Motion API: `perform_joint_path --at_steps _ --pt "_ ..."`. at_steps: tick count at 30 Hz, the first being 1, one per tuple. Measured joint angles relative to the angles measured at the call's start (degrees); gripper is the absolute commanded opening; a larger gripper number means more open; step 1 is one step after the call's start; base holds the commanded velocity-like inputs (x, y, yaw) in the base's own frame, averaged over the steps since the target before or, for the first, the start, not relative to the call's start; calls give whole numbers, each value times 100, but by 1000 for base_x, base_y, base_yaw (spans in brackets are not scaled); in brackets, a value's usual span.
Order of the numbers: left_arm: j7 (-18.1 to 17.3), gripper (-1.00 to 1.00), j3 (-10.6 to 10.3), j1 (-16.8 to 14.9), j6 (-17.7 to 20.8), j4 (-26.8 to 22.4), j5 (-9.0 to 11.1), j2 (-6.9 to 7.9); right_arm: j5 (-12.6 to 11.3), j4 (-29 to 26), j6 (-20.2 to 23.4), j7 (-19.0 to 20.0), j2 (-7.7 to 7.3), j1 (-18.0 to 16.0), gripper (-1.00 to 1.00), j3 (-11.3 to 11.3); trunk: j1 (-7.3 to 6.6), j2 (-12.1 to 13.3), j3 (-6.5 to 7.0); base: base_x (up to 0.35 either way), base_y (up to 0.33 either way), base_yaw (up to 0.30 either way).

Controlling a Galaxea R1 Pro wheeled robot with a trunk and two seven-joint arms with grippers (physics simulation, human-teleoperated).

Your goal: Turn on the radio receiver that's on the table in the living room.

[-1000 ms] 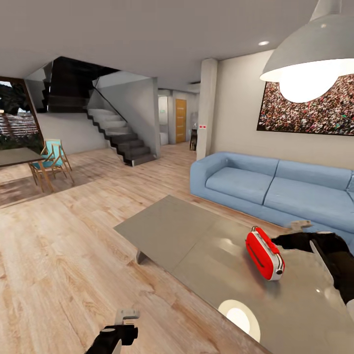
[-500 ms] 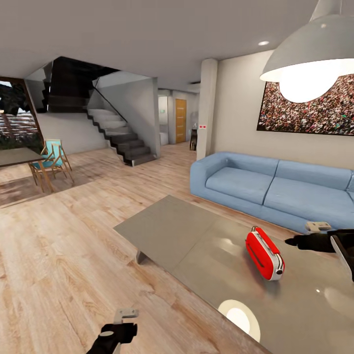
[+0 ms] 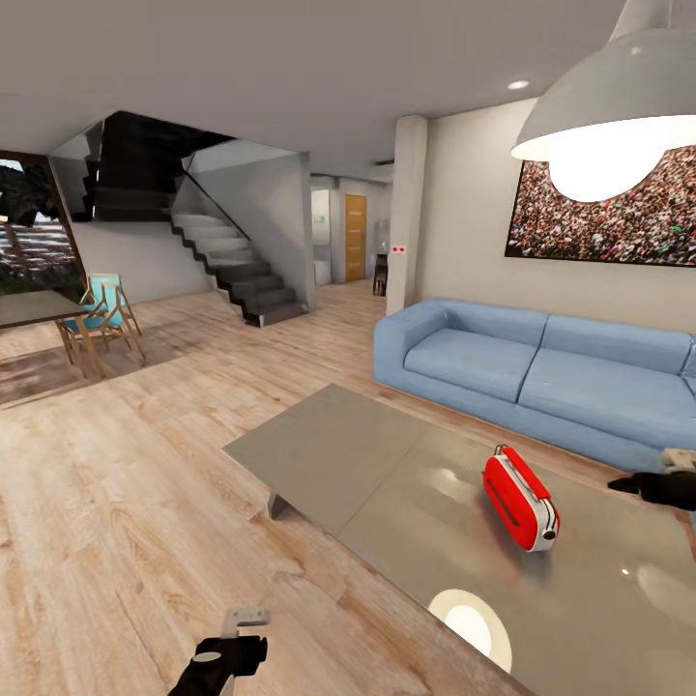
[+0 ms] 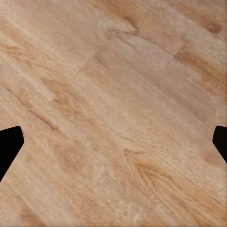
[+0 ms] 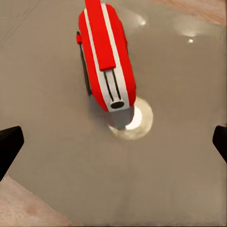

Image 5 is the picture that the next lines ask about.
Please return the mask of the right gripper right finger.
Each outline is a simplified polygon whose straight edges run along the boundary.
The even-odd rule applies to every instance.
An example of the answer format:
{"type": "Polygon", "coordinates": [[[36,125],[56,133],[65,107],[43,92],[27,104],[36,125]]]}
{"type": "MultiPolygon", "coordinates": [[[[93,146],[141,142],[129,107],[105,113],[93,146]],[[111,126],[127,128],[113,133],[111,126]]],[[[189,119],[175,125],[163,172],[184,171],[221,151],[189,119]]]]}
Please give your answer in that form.
{"type": "Polygon", "coordinates": [[[227,127],[216,126],[212,141],[227,163],[227,127]]]}

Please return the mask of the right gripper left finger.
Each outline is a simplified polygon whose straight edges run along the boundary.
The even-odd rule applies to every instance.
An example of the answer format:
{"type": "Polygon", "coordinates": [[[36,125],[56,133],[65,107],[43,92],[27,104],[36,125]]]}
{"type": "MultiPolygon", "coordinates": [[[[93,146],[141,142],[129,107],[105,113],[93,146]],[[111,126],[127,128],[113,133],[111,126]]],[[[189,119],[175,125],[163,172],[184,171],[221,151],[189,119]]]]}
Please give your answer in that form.
{"type": "Polygon", "coordinates": [[[24,144],[20,126],[0,131],[0,181],[24,144]]]}

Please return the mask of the radio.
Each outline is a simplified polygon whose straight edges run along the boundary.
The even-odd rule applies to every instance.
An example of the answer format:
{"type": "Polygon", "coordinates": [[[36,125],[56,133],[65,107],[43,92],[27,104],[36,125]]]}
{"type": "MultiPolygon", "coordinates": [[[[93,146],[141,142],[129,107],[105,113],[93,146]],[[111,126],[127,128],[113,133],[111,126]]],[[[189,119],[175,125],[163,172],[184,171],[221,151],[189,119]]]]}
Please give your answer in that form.
{"type": "Polygon", "coordinates": [[[85,0],[76,38],[80,48],[88,96],[94,96],[102,111],[129,109],[136,98],[136,84],[128,54],[128,42],[119,15],[100,0],[85,0]],[[83,43],[87,72],[81,49],[83,43]]]}

